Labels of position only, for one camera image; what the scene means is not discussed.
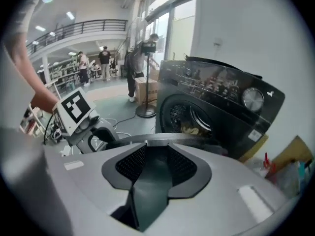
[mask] black cable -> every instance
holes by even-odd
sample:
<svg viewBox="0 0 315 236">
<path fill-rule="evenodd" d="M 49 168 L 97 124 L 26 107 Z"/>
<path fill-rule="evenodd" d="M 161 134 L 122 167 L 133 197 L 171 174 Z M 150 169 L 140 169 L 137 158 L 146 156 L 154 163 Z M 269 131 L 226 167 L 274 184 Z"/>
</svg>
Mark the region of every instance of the black cable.
<svg viewBox="0 0 315 236">
<path fill-rule="evenodd" d="M 126 120 L 131 120 L 131 119 L 135 118 L 135 116 L 136 116 L 136 113 L 134 113 L 134 116 L 131 117 L 131 118 L 128 118 L 128 119 L 125 119 L 125 120 L 121 120 L 121 121 L 117 122 L 113 127 L 115 127 L 115 126 L 117 127 L 117 125 L 118 125 L 119 123 L 124 122 L 124 121 L 126 121 Z"/>
<path fill-rule="evenodd" d="M 47 126 L 46 126 L 46 129 L 45 129 L 45 134 L 44 134 L 44 145 L 46 145 L 46 134 L 47 134 L 47 129 L 48 129 L 48 126 L 49 126 L 49 123 L 50 123 L 50 121 L 51 121 L 51 119 L 52 119 L 52 117 L 53 117 L 54 115 L 51 115 L 50 116 L 50 118 L 49 118 L 49 120 L 48 120 L 48 123 L 47 123 Z"/>
</svg>

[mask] black pants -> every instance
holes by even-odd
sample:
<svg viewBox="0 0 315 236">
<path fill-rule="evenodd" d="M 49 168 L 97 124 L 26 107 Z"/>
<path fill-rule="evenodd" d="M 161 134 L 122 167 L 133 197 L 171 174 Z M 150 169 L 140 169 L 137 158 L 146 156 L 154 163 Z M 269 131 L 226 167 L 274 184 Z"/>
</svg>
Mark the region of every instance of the black pants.
<svg viewBox="0 0 315 236">
<path fill-rule="evenodd" d="M 144 77 L 143 73 L 136 73 L 135 76 L 132 75 L 132 73 L 129 71 L 127 74 L 127 82 L 128 82 L 128 90 L 129 90 L 129 97 L 134 97 L 134 91 L 136 89 L 136 83 L 135 78 Z"/>
<path fill-rule="evenodd" d="M 88 83 L 89 82 L 88 72 L 86 69 L 80 70 L 80 80 L 81 80 L 81 83 Z"/>
</svg>

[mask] person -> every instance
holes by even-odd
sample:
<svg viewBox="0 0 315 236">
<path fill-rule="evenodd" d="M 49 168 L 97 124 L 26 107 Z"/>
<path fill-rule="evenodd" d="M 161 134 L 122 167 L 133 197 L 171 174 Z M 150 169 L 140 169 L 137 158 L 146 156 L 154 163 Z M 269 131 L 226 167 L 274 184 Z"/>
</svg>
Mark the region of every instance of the person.
<svg viewBox="0 0 315 236">
<path fill-rule="evenodd" d="M 98 55 L 100 66 L 102 68 L 103 80 L 110 80 L 109 75 L 109 59 L 111 58 L 110 52 L 107 51 L 107 46 L 103 47 L 103 51 L 101 51 Z"/>
<path fill-rule="evenodd" d="M 38 2 L 39 0 L 24 0 L 20 4 L 15 15 L 12 16 L 9 22 L 3 42 L 5 52 L 11 58 L 14 68 L 23 76 L 35 92 L 35 96 L 31 100 L 31 105 L 52 114 L 52 109 L 59 99 L 45 87 L 37 75 L 28 57 L 25 44 L 31 16 Z"/>
<path fill-rule="evenodd" d="M 79 52 L 78 56 L 80 58 L 79 70 L 80 70 L 81 83 L 84 83 L 83 86 L 87 87 L 90 85 L 88 71 L 87 71 L 88 58 L 82 51 Z"/>
<path fill-rule="evenodd" d="M 157 42 L 158 35 L 153 33 L 148 40 Z M 143 61 L 147 62 L 147 57 L 144 53 L 141 53 L 141 48 L 138 48 L 135 52 L 126 54 L 125 66 L 127 68 L 128 96 L 130 102 L 134 102 L 135 78 L 144 77 Z M 150 57 L 149 66 L 155 68 L 155 66 L 159 66 L 159 64 L 153 59 L 153 57 Z"/>
</svg>

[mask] laundry inside drum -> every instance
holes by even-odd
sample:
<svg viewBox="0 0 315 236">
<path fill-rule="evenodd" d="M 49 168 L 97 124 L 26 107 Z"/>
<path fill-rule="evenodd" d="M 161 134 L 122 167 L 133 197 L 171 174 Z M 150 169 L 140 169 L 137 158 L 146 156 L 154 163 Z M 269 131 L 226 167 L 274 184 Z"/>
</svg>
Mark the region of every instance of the laundry inside drum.
<svg viewBox="0 0 315 236">
<path fill-rule="evenodd" d="M 205 113 L 193 106 L 177 104 L 170 108 L 169 131 L 172 133 L 193 134 L 203 137 L 212 136 L 210 119 Z"/>
</svg>

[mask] white shirt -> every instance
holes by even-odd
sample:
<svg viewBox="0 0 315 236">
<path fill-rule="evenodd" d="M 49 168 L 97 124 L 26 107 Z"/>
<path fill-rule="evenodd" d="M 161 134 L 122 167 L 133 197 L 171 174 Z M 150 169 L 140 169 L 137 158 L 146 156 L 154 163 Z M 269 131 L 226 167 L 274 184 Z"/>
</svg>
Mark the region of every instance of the white shirt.
<svg viewBox="0 0 315 236">
<path fill-rule="evenodd" d="M 83 55 L 81 56 L 80 63 L 81 63 L 81 62 L 83 62 L 83 64 L 81 64 L 81 65 L 79 66 L 79 69 L 80 69 L 80 70 L 81 70 L 81 69 L 87 69 L 88 58 L 87 58 L 87 56 L 86 56 L 85 54 L 83 54 Z"/>
</svg>

